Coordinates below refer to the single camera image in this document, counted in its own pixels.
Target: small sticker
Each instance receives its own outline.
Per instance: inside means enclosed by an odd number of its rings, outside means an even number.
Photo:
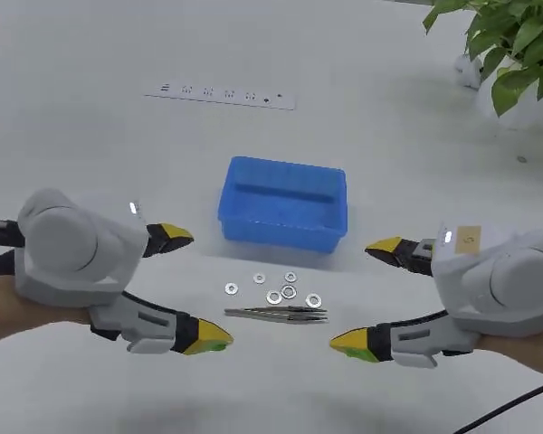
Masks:
[[[454,252],[457,255],[478,255],[481,251],[481,226],[459,226]]]

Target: human hand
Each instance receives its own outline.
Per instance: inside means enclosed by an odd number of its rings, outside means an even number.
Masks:
[[[89,324],[86,309],[48,307],[21,298],[13,276],[0,276],[0,340],[25,330],[52,323]]]

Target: tweezers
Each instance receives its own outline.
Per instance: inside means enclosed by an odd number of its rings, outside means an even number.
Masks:
[[[225,309],[226,316],[261,319],[274,323],[321,324],[328,321],[326,309],[301,306],[251,307],[245,309]]]

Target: human arm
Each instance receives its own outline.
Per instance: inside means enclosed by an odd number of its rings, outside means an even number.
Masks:
[[[477,349],[505,355],[543,373],[543,333],[522,339],[485,335],[477,343]]]
[[[69,309],[39,305],[23,299],[14,290],[13,276],[0,276],[0,340],[52,323],[88,324],[86,309]]]

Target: electrical outlet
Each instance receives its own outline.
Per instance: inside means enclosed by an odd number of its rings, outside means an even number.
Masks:
[[[294,110],[296,99],[286,92],[242,90],[233,87],[196,86],[189,83],[165,82],[146,95],[171,99],[219,102],[250,107]]]

